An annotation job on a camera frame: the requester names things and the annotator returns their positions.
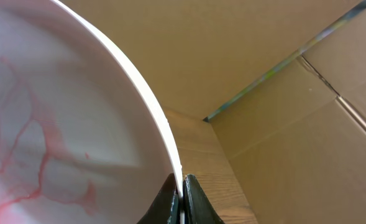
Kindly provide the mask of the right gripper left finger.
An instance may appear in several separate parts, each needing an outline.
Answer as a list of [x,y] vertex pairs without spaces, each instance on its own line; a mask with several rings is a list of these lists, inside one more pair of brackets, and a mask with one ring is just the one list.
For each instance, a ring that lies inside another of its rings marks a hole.
[[171,173],[145,215],[137,224],[177,224],[180,221],[180,199],[176,180]]

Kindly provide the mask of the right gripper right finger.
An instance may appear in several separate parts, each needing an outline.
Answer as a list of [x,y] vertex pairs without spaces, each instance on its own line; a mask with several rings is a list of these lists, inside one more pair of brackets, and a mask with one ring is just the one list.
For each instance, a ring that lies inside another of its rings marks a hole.
[[185,224],[224,224],[193,174],[183,183],[183,209]]

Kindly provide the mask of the pink white plate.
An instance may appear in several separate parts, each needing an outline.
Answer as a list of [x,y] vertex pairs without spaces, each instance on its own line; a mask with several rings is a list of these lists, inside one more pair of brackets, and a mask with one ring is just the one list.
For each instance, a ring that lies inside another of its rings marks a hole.
[[0,223],[138,223],[181,163],[133,63],[60,1],[0,1]]

